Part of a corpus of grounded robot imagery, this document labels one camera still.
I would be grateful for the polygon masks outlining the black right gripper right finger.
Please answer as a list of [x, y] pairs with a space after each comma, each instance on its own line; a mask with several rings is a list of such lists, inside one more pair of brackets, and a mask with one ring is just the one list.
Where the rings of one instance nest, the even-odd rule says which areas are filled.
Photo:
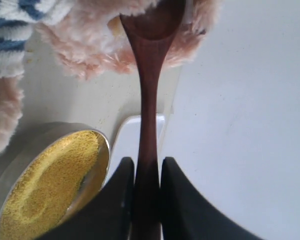
[[165, 240], [258, 239], [212, 206], [172, 157], [162, 162], [160, 194]]

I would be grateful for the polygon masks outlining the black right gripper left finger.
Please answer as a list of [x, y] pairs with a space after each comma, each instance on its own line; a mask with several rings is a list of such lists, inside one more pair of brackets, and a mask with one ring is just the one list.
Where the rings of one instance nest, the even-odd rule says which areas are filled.
[[124, 157], [116, 171], [82, 210], [40, 240], [126, 240], [131, 224], [134, 163]]

